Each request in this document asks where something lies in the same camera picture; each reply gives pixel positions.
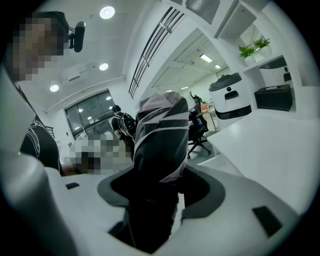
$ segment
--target person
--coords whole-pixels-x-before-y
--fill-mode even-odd
[[[131,115],[121,112],[121,108],[118,105],[114,105],[112,111],[114,118],[111,121],[111,125],[114,134],[119,140],[124,141],[130,152],[130,157],[133,160],[135,153],[136,122]]]
[[[68,42],[69,24],[63,12],[35,12],[25,19],[7,46],[4,67],[26,103],[33,109],[18,82],[31,80],[52,56],[63,55]],[[62,176],[78,173],[72,164],[60,163],[56,141],[35,112],[35,118],[22,142],[20,152],[38,158],[45,167],[54,168]]]
[[[202,99],[201,99],[199,96],[197,96],[196,94],[195,94],[194,97],[193,97],[191,91],[190,91],[190,95],[191,95],[191,97],[194,99],[194,102],[195,102],[195,110],[196,110],[198,113],[200,113],[200,112],[201,112],[201,103],[204,103],[204,102],[203,102]]]

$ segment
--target fluorescent light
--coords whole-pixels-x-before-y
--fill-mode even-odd
[[[99,69],[101,71],[105,71],[107,68],[109,67],[109,65],[107,63],[102,63],[100,66],[99,66]]]
[[[59,86],[57,84],[51,85],[50,86],[50,91],[51,92],[56,92],[59,90]]]
[[[113,15],[115,15],[115,8],[112,6],[103,7],[100,11],[100,17],[104,20],[110,19]]]
[[[212,59],[209,58],[209,57],[208,57],[207,55],[205,55],[205,54],[201,54],[201,55],[200,55],[200,58],[203,59],[203,60],[205,60],[206,62],[212,62]]]

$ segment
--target green plant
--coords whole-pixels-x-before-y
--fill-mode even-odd
[[[251,47],[250,45],[246,47],[239,46],[239,51],[241,52],[240,57],[246,58],[255,52],[255,48]]]
[[[255,48],[263,48],[265,46],[267,46],[268,44],[270,44],[269,39],[265,39],[264,37],[261,37],[260,39],[256,40],[253,42]]]

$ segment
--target black t-shirt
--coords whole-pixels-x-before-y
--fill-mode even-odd
[[[21,90],[19,90],[19,92],[32,108],[24,93]],[[38,158],[45,167],[58,170],[61,176],[65,175],[60,163],[57,143],[47,128],[45,128],[38,115],[33,119],[24,137],[20,151]]]
[[[124,113],[120,112],[118,113],[117,115],[114,116],[114,118],[112,119],[111,121],[111,125],[112,125],[112,128],[114,131],[116,130],[119,130],[120,132],[120,140],[123,140],[125,141],[125,144],[129,147],[130,151],[131,151],[131,158],[133,158],[134,156],[134,150],[135,150],[135,143],[133,141],[133,138],[132,137],[128,137],[128,136],[125,136],[121,131],[120,131],[120,127],[119,127],[119,121],[120,121],[120,118],[124,115]]]

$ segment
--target black backpack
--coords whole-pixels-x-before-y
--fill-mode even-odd
[[[123,113],[118,118],[118,125],[120,131],[128,137],[134,138],[136,136],[136,120],[134,120],[129,114]]]

